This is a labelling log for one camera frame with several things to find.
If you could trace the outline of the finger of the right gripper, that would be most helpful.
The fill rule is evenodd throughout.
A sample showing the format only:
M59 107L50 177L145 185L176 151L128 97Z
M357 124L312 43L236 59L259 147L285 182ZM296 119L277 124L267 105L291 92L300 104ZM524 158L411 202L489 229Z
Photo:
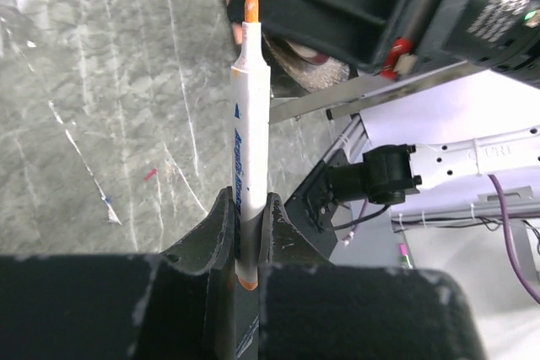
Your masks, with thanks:
M407 0L259 0L263 31L360 68L381 70ZM244 18L245 0L229 0L228 18Z

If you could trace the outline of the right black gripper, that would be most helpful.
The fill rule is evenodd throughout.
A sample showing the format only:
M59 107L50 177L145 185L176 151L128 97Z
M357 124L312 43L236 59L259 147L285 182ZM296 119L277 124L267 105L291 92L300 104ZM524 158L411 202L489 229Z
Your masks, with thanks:
M534 88L539 85L539 0L415 0L381 74L416 56L413 69L441 56L490 69Z

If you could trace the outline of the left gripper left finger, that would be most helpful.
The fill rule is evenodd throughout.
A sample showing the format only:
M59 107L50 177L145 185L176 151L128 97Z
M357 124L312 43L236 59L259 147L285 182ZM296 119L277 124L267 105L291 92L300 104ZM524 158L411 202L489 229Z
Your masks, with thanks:
M220 190L208 215L162 252L181 271L201 275L234 268L235 206L232 189Z

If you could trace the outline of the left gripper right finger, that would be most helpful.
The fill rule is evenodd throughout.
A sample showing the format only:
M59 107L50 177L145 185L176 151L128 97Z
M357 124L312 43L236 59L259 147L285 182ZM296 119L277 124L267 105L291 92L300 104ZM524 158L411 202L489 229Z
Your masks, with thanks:
M261 242L257 259L264 266L330 266L334 265L291 223L281 197L267 194L262 213Z

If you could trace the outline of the white marker orange tip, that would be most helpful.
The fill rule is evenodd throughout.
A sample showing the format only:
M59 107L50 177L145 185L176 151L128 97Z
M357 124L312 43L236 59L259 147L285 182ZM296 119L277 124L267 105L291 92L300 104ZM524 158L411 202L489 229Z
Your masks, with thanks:
M240 55L230 69L235 274L258 286L262 213L267 201L271 70L262 56L259 0L245 0Z

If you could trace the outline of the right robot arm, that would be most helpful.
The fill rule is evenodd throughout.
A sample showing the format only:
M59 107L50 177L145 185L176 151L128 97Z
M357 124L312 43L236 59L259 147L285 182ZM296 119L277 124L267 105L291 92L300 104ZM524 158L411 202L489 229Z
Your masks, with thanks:
M244 0L230 0L239 22ZM539 0L261 0L262 27L290 69L305 46L396 88L489 69L539 85ZM458 143L382 146L360 164L321 164L298 189L312 209L360 199L388 207L449 180L538 165L531 129Z

